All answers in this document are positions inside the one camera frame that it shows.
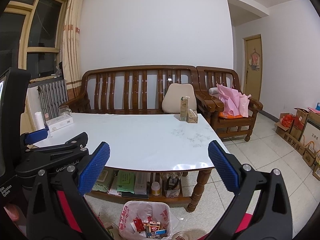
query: screw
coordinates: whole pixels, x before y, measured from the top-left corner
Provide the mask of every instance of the screw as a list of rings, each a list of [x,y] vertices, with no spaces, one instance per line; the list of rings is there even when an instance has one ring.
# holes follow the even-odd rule
[[[276,174],[277,176],[281,174],[281,172],[278,169],[274,169],[273,173]]]
[[[39,170],[39,171],[38,171],[38,175],[39,175],[39,176],[43,176],[44,174],[45,174],[45,170]]]
[[[75,166],[70,165],[70,166],[68,166],[67,171],[68,171],[68,172],[73,172],[75,169],[76,169]]]
[[[251,166],[249,164],[244,164],[242,166],[242,168],[245,170],[245,171],[251,171]]]

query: radiator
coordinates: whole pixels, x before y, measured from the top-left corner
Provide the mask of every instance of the radiator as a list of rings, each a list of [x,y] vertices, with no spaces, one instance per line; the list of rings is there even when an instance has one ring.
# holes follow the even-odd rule
[[[48,113],[50,119],[58,117],[58,107],[68,101],[66,81],[59,80],[38,86],[42,115]]]

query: coffee table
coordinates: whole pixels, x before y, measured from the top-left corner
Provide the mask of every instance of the coffee table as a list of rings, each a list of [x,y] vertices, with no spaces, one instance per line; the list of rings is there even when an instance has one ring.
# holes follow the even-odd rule
[[[72,113],[74,123],[52,132],[52,137],[35,145],[46,147],[63,144],[81,132],[88,134],[87,148],[93,153],[105,141],[110,145],[110,158],[106,167],[116,170],[143,171],[150,173],[150,181],[160,181],[160,172],[199,171],[197,184],[191,196],[184,196],[180,183],[180,195],[166,198],[164,186],[159,196],[149,195],[148,201],[188,203],[187,211],[193,212],[198,205],[204,185],[214,168],[208,157],[208,144],[217,140],[228,152],[211,126],[200,114],[198,123],[179,121],[178,114],[116,115]],[[131,198],[111,196],[92,191],[91,196],[126,202]]]

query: sofa armrest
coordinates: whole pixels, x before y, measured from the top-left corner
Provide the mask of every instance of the sofa armrest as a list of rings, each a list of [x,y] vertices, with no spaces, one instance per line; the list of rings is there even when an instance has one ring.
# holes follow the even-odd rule
[[[195,96],[209,112],[223,112],[223,103],[218,98],[210,96],[208,92],[195,91]]]
[[[69,106],[74,113],[84,113],[86,110],[90,109],[90,100],[88,99],[87,93],[81,93],[76,98],[69,100],[63,105]]]
[[[263,104],[260,103],[257,99],[250,98],[249,101],[249,110],[251,111],[261,111],[263,109]]]

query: cushion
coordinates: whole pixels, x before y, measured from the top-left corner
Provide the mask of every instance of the cushion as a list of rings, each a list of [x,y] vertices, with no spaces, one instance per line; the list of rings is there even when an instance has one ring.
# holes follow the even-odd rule
[[[167,114],[180,113],[181,97],[188,96],[188,109],[197,110],[197,103],[193,86],[191,84],[173,83],[169,86],[162,101],[162,110]]]

